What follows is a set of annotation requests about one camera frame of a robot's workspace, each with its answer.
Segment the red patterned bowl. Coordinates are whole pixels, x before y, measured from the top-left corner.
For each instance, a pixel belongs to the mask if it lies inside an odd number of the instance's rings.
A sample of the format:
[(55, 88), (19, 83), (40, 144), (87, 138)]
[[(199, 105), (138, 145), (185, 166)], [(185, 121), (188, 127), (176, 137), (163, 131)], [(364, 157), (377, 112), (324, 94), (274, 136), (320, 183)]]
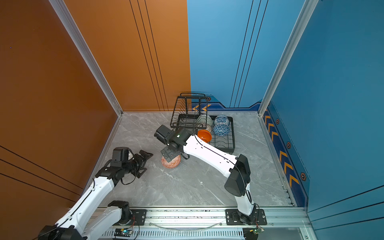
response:
[(178, 155), (177, 157), (173, 158), (170, 162), (168, 162), (165, 157), (162, 157), (161, 163), (162, 165), (167, 169), (173, 169), (176, 168), (181, 162), (181, 156)]

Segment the orange bowl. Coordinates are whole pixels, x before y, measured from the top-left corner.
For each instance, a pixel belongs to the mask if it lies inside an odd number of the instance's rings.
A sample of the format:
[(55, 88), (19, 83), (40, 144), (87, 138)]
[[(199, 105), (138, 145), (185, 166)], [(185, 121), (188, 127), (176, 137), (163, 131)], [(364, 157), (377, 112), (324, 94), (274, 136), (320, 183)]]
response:
[(206, 143), (209, 143), (212, 140), (212, 135), (208, 130), (199, 130), (198, 137)]

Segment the green patterned bowl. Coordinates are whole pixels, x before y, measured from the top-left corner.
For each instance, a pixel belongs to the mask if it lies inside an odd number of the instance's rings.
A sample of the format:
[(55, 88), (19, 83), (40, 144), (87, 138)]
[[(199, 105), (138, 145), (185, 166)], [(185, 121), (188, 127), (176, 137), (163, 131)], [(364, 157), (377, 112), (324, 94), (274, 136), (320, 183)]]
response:
[(206, 124), (212, 126), (214, 124), (214, 121), (209, 115), (201, 114), (197, 119), (198, 124)]

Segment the blue triangle pattern bowl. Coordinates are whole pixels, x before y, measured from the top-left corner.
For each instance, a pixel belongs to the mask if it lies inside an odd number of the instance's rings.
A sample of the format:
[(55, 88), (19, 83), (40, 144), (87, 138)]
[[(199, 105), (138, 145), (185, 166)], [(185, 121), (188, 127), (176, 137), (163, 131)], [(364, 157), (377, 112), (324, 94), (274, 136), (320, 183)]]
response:
[(226, 124), (217, 124), (214, 126), (213, 131), (216, 136), (224, 137), (230, 133), (231, 128)]

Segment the blue floral bowl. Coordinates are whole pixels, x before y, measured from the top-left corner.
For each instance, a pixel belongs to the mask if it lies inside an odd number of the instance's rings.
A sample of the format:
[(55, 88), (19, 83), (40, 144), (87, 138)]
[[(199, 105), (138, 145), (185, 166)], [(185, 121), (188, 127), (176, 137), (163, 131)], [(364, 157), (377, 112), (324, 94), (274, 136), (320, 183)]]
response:
[(230, 120), (229, 120), (229, 118), (227, 116), (220, 115), (220, 116), (215, 117), (214, 124), (215, 124), (215, 126), (216, 125), (227, 125), (227, 126), (229, 126), (230, 125)]

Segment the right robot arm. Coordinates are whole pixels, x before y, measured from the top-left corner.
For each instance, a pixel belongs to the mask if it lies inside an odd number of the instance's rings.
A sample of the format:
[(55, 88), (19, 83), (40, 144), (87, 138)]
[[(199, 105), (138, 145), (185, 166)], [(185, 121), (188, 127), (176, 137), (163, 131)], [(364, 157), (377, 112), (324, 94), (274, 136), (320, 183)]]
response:
[(218, 170), (227, 178), (224, 184), (225, 190), (236, 199), (238, 221), (245, 225), (258, 224), (259, 212), (251, 196), (251, 170), (246, 156), (237, 157), (225, 153), (185, 128), (171, 130), (161, 125), (154, 133), (154, 137), (166, 146), (161, 150), (166, 161), (187, 154)]

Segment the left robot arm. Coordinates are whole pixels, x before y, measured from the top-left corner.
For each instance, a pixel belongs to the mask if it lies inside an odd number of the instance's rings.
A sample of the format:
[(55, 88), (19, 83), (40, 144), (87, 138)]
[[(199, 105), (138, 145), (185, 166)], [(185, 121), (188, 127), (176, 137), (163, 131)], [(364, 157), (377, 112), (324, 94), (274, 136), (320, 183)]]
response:
[(126, 201), (112, 201), (106, 210), (92, 223), (94, 212), (103, 199), (132, 174), (139, 179), (147, 170), (146, 162), (152, 153), (141, 150), (135, 154), (130, 148), (117, 147), (112, 158), (96, 173), (92, 184), (74, 206), (54, 225), (45, 226), (38, 234), (38, 240), (97, 240), (114, 224), (134, 226), (136, 218)]

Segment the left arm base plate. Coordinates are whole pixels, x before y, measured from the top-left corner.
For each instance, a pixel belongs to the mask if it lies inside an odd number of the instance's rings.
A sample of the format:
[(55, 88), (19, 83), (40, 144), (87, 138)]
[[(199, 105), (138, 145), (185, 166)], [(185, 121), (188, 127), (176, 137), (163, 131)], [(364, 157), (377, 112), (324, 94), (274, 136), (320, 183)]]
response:
[(139, 225), (143, 226), (146, 221), (147, 216), (147, 210), (146, 209), (133, 209), (122, 212), (122, 216), (119, 219), (118, 222), (114, 223), (113, 226), (132, 226), (132, 225)]

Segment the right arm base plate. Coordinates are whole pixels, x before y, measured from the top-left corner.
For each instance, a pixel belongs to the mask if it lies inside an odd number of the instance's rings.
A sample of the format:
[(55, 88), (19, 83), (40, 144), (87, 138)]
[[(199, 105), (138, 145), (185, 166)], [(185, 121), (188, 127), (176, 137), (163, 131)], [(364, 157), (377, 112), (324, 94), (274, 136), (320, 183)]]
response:
[(267, 217), (263, 209), (253, 209), (249, 216), (242, 214), (235, 209), (227, 209), (226, 221), (228, 226), (266, 226), (268, 224)]

